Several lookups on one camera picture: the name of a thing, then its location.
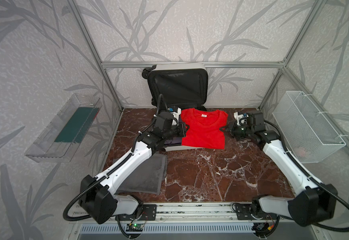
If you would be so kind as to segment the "red t-shirt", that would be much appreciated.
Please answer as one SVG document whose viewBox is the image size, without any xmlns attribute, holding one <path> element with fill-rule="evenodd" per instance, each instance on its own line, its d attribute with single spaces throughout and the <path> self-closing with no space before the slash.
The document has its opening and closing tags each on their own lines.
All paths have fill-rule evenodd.
<svg viewBox="0 0 349 240">
<path fill-rule="evenodd" d="M 181 111 L 181 120 L 188 126 L 183 146 L 217 149 L 225 147 L 225 136 L 220 128 L 227 125 L 228 114 L 221 110 L 205 112 L 197 109 Z"/>
</svg>

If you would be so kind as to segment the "white black suitcase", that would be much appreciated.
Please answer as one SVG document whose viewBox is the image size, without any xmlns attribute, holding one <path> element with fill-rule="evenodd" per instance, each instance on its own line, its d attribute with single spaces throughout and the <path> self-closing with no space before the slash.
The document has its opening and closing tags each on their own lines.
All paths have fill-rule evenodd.
<svg viewBox="0 0 349 240">
<path fill-rule="evenodd" d="M 147 80 L 151 104 L 161 111 L 170 107 L 206 110 L 208 73 L 204 64 L 154 65 L 141 75 Z"/>
</svg>

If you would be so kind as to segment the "grey towel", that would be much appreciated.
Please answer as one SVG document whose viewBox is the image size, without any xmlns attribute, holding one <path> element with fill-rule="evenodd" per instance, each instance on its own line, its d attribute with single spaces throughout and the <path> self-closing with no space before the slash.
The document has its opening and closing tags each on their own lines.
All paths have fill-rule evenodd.
<svg viewBox="0 0 349 240">
<path fill-rule="evenodd" d="M 154 154 L 140 164 L 120 185 L 116 194 L 146 193 L 159 195 L 161 183 L 166 178 L 168 157 Z"/>
</svg>

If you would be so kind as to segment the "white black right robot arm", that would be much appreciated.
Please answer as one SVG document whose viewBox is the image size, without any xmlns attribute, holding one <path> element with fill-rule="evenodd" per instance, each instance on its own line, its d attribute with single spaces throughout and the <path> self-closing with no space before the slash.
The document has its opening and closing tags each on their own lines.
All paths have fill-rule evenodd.
<svg viewBox="0 0 349 240">
<path fill-rule="evenodd" d="M 277 128 L 268 130 L 269 123 L 260 111 L 234 113 L 234 121 L 220 130 L 236 140 L 249 139 L 277 165 L 294 190 L 293 198 L 260 195 L 252 198 L 250 214 L 262 219 L 267 214 L 287 217 L 306 227 L 333 218 L 336 188 L 324 185 L 289 151 Z"/>
</svg>

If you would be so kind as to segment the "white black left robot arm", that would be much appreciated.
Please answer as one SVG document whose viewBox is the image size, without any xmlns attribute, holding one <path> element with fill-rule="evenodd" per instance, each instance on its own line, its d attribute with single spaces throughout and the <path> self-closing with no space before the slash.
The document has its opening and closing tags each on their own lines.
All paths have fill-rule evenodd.
<svg viewBox="0 0 349 240">
<path fill-rule="evenodd" d="M 155 114 L 152 123 L 138 133 L 131 149 L 116 163 L 95 177 L 86 176 L 82 180 L 78 203 L 88 218 L 103 224 L 118 215 L 141 215 L 143 202 L 140 199 L 116 192 L 142 163 L 163 149 L 166 141 L 185 136 L 186 126 L 180 115 L 181 109 Z"/>
</svg>

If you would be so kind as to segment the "pink item in basket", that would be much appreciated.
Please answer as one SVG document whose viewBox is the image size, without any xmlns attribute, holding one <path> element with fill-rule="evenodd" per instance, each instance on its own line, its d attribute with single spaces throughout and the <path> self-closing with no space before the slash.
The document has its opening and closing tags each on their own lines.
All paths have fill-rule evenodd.
<svg viewBox="0 0 349 240">
<path fill-rule="evenodd" d="M 294 148 L 294 153 L 299 158 L 306 158 L 308 151 L 304 147 Z"/>
</svg>

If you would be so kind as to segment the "green board in bin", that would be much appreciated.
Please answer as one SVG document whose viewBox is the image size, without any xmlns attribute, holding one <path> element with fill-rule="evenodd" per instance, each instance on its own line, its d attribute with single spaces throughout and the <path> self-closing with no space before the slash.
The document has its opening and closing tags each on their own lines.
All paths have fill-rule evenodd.
<svg viewBox="0 0 349 240">
<path fill-rule="evenodd" d="M 58 134 L 55 143 L 80 144 L 100 108 L 79 107 Z"/>
</svg>

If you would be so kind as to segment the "green circuit board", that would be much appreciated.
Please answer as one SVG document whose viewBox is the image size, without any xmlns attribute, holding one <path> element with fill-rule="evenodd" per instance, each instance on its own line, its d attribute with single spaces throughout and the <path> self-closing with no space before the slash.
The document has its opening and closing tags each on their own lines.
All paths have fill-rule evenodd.
<svg viewBox="0 0 349 240">
<path fill-rule="evenodd" d="M 129 232 L 142 232 L 144 228 L 144 224 L 127 224 L 125 231 Z"/>
</svg>

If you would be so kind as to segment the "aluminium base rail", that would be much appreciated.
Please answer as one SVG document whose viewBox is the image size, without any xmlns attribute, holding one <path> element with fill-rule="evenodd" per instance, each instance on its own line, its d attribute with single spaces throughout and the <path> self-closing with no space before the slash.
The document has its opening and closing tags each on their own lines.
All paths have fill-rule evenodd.
<svg viewBox="0 0 349 240">
<path fill-rule="evenodd" d="M 250 202 L 168 202 L 147 203 L 134 221 L 148 223 L 261 223 L 276 221 L 276 214 L 252 215 Z"/>
</svg>

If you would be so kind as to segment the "clear plastic wall bin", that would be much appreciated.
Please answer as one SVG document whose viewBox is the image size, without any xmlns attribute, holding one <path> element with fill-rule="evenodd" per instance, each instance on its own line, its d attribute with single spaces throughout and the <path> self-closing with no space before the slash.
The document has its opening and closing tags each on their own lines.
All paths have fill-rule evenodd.
<svg viewBox="0 0 349 240">
<path fill-rule="evenodd" d="M 69 163 L 101 108 L 100 97 L 73 94 L 25 156 L 37 163 Z"/>
</svg>

